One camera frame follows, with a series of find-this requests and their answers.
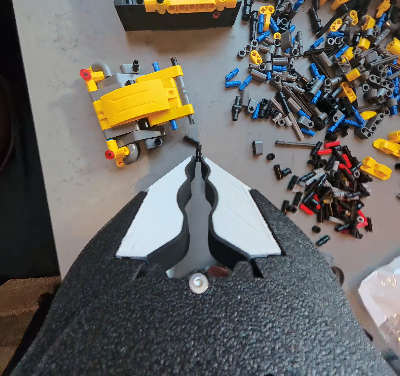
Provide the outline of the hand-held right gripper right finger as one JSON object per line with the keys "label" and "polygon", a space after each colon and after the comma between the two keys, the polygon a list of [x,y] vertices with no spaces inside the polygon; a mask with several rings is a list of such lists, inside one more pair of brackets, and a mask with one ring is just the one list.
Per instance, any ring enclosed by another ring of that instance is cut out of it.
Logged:
{"label": "hand-held right gripper right finger", "polygon": [[200,163],[211,205],[208,247],[212,257],[233,270],[238,262],[282,255],[251,188],[207,157],[201,157]]}

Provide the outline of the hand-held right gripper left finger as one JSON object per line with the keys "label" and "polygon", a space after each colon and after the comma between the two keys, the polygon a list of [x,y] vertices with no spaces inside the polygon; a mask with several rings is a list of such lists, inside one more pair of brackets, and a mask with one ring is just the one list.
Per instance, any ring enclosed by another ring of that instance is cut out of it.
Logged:
{"label": "hand-held right gripper left finger", "polygon": [[143,260],[163,270],[184,258],[190,238],[185,207],[195,172],[196,157],[188,157],[146,190],[116,258]]}

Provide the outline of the pile of mixed building pieces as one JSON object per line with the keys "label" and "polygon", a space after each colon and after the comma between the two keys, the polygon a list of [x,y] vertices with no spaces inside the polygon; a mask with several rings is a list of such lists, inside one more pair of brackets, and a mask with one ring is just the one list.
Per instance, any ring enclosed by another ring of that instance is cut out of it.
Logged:
{"label": "pile of mixed building pieces", "polygon": [[326,147],[351,128],[369,139],[399,114],[399,0],[244,0],[248,58],[225,76],[241,112],[291,127],[298,140],[325,130]]}

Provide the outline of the yellow and grey car assembly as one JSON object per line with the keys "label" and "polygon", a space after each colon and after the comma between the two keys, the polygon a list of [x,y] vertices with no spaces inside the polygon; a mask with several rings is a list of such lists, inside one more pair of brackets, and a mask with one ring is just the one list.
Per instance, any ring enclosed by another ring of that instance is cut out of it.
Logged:
{"label": "yellow and grey car assembly", "polygon": [[140,158],[141,144],[147,150],[160,147],[167,125],[177,130],[183,118],[194,124],[182,67],[176,57],[171,63],[163,69],[153,63],[147,74],[140,74],[137,60],[120,65],[117,73],[102,61],[80,70],[106,140],[105,158],[118,168]]}

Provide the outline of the pile of black red pins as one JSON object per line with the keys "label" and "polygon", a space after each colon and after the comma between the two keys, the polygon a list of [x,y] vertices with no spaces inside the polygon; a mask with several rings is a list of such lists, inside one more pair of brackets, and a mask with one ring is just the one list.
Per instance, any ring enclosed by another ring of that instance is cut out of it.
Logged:
{"label": "pile of black red pins", "polygon": [[360,170],[362,162],[340,141],[316,144],[307,160],[311,171],[289,174],[287,190],[294,198],[283,200],[281,211],[300,210],[315,216],[317,223],[333,223],[336,232],[361,239],[361,229],[373,231],[372,219],[364,214],[364,199],[370,197],[368,184],[373,179]]}

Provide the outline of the long dark grey axle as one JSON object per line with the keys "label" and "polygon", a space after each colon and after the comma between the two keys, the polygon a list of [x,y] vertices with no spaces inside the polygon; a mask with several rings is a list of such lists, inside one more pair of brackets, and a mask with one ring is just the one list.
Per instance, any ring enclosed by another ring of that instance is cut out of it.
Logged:
{"label": "long dark grey axle", "polygon": [[275,141],[276,146],[282,147],[303,147],[303,148],[315,148],[316,143],[308,143],[308,142],[291,142],[286,140],[277,140]]}

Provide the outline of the yellow curved liftarm piece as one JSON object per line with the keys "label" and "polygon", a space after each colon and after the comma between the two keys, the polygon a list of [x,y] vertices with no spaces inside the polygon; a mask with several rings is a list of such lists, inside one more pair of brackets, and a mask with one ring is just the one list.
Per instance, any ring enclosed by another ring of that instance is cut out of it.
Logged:
{"label": "yellow curved liftarm piece", "polygon": [[397,158],[400,158],[400,131],[390,132],[388,139],[378,138],[373,141],[373,147]]}
{"label": "yellow curved liftarm piece", "polygon": [[360,166],[360,170],[380,180],[388,180],[391,177],[392,169],[378,163],[371,156],[365,157]]}

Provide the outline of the person's dark trousers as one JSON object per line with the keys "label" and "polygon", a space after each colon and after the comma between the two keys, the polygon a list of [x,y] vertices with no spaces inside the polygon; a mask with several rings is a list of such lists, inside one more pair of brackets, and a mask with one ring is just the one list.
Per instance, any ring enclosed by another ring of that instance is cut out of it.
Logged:
{"label": "person's dark trousers", "polygon": [[13,0],[1,0],[0,276],[59,276]]}

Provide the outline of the clear plastic bags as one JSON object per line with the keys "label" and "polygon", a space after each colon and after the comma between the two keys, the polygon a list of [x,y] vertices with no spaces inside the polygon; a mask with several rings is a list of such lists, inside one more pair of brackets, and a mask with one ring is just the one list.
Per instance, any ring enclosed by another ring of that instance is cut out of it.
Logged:
{"label": "clear plastic bags", "polygon": [[388,345],[400,352],[400,257],[374,270],[358,289],[363,304]]}

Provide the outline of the grey desk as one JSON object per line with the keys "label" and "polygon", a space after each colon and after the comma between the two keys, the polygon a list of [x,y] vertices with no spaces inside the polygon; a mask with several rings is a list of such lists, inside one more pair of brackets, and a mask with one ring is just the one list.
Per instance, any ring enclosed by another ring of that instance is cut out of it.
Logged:
{"label": "grey desk", "polygon": [[[237,89],[224,88],[224,77],[238,67],[239,80],[247,73],[246,60],[237,52],[248,43],[248,26],[237,19],[233,27],[207,30],[140,31],[125,33],[113,0],[13,0],[24,69],[33,111],[47,201],[61,278],[91,238],[138,192],[164,176],[195,148],[183,140],[188,134],[202,143],[203,153],[228,173],[257,189],[276,207],[292,200],[288,181],[277,181],[275,163],[296,175],[307,172],[310,149],[276,147],[276,140],[295,141],[291,127],[271,120],[255,121],[240,113],[231,121]],[[168,126],[161,148],[142,153],[138,162],[117,168],[106,160],[106,143],[84,81],[82,68],[98,60],[114,71],[137,59],[143,73],[152,63],[161,68],[177,57],[195,110],[195,124],[185,118],[178,130]],[[263,155],[254,157],[252,142],[263,141]],[[341,235],[324,222],[313,233],[315,217],[301,211],[289,218],[312,242],[329,235],[321,251],[331,255],[344,273],[343,289],[363,328],[379,346],[385,346],[358,295],[361,281],[399,256],[399,172],[387,181],[374,178],[365,214],[373,233],[362,239]],[[186,210],[190,247],[175,267],[174,276],[216,263],[207,243],[210,205],[204,196],[199,169]]]}

